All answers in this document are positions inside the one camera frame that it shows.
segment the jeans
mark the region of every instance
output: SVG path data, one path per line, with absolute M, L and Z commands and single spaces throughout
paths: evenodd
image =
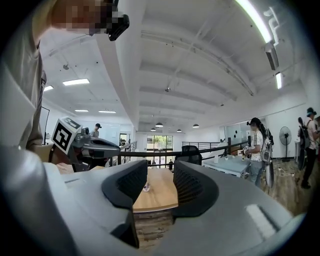
M 250 181 L 260 188 L 261 174 L 264 170 L 263 161 L 250 161 Z
M 306 164 L 306 168 L 305 168 L 304 175 L 303 175 L 302 184 L 304 184 L 304 185 L 308 184 L 309 176 L 311 175 L 312 170 L 314 168 L 314 164 L 315 164 L 315 160 L 316 160 L 316 150 L 311 149 L 311 148 L 307 148 L 306 149 L 306 156 L 307 156 L 308 163 Z

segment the floor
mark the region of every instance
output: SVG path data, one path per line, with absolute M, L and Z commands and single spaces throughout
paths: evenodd
M 261 189 L 282 204 L 293 216 L 308 211 L 315 187 L 320 184 L 320 163 L 316 162 L 309 178 L 310 189 L 300 187 L 303 171 L 299 171 L 294 160 L 290 162 L 274 161 L 274 186 L 269 188 L 265 174 L 261 177 Z M 173 225 L 170 210 L 134 213 L 136 232 L 140 250 L 150 253 L 161 242 L 161 238 Z

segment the wooden table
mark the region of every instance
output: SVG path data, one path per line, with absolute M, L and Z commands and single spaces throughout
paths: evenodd
M 178 194 L 169 169 L 148 169 L 148 192 L 141 191 L 133 205 L 134 213 L 161 211 L 178 206 Z

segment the table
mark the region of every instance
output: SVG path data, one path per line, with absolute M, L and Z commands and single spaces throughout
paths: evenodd
M 237 155 L 234 158 L 232 155 L 228 155 L 228 160 L 226 160 L 225 157 L 222 157 L 219 158 L 218 163 L 215 163 L 214 159 L 211 158 L 204 160 L 203 164 L 205 167 L 241 177 L 241 175 L 246 174 L 246 170 L 249 169 L 250 160 L 247 157 L 242 160 L 242 156 L 240 155 Z
M 163 211 L 178 206 L 174 174 L 166 168 L 148 169 L 148 192 L 141 191 L 133 205 L 134 213 Z

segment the electric fan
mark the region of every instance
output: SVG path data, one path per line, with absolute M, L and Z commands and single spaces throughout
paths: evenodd
M 290 159 L 287 157 L 288 156 L 288 145 L 291 142 L 291 131 L 289 130 L 288 127 L 284 126 L 280 130 L 279 138 L 281 143 L 285 146 L 285 158 L 282 160 L 283 162 L 289 162 Z

